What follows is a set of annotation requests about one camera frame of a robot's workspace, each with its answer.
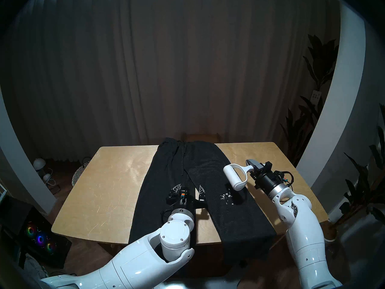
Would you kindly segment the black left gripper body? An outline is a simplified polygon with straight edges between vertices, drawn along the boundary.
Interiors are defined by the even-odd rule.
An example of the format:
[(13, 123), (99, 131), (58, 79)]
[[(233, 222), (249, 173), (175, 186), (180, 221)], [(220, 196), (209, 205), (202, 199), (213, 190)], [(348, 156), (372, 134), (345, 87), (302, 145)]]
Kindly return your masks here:
[(192, 215), (196, 214), (196, 209), (200, 206), (200, 200), (197, 200), (194, 196), (188, 192), (180, 192), (176, 202), (173, 204), (172, 212), (183, 212), (184, 210), (189, 211)]

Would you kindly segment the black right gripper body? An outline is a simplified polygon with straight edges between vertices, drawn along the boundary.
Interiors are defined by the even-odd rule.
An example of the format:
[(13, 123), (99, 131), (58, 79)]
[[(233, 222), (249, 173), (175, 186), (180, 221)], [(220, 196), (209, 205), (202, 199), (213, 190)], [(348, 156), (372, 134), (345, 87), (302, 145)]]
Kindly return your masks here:
[(283, 184), (284, 173), (281, 171), (252, 171), (255, 188), (270, 193), (275, 187)]

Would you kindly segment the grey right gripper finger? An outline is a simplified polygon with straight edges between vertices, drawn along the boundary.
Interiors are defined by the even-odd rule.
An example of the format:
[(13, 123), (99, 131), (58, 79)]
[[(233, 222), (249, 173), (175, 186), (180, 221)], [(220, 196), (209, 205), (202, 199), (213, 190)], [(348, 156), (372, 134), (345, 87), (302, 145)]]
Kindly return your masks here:
[(272, 163), (260, 163), (256, 160), (246, 160), (246, 171), (271, 171)]

